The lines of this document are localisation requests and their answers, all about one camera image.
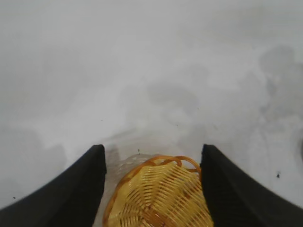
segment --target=white surface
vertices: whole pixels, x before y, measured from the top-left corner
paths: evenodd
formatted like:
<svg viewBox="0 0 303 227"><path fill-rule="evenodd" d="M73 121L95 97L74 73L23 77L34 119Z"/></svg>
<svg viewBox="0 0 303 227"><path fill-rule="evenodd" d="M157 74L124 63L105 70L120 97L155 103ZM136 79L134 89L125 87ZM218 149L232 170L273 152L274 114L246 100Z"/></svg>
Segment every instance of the white surface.
<svg viewBox="0 0 303 227"><path fill-rule="evenodd" d="M0 207L95 143L115 145L109 164L138 150L200 161L213 143L303 206L302 6L1 1Z"/></svg>

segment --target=yellow wicker basket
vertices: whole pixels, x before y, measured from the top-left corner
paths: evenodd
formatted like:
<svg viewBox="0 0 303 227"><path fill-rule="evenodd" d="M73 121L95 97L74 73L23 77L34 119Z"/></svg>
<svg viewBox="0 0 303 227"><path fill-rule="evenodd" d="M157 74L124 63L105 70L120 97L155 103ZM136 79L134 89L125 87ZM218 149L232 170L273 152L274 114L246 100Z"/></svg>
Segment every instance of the yellow wicker basket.
<svg viewBox="0 0 303 227"><path fill-rule="evenodd" d="M103 227L213 227L200 179L200 166L188 157L153 157L117 185Z"/></svg>

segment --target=wicker basket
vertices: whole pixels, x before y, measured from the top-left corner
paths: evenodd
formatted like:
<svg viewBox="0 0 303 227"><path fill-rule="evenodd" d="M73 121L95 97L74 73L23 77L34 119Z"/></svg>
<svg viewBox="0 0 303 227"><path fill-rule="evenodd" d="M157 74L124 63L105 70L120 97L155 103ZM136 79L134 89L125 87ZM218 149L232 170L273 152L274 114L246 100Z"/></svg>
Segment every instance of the wicker basket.
<svg viewBox="0 0 303 227"><path fill-rule="evenodd" d="M117 185L103 227L213 227L200 180L200 166L188 157L153 157Z"/></svg>

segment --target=woven basket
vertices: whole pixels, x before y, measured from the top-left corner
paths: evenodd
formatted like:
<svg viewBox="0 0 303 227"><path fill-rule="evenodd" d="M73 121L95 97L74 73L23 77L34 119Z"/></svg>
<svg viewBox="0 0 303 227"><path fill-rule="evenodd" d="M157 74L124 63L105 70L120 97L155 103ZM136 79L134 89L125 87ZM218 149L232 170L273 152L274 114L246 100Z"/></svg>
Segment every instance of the woven basket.
<svg viewBox="0 0 303 227"><path fill-rule="evenodd" d="M188 169L182 160L195 168ZM200 166L188 157L153 157L117 185L103 227L213 227Z"/></svg>

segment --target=white floor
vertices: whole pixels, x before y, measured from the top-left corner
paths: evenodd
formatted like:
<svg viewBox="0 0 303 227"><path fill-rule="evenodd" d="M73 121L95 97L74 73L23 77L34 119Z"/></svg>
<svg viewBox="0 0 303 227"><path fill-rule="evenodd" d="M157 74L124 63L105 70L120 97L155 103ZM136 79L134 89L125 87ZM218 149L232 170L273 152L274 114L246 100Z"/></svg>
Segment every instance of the white floor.
<svg viewBox="0 0 303 227"><path fill-rule="evenodd" d="M302 6L2 1L0 207L96 143L108 163L212 143L303 207Z"/></svg>

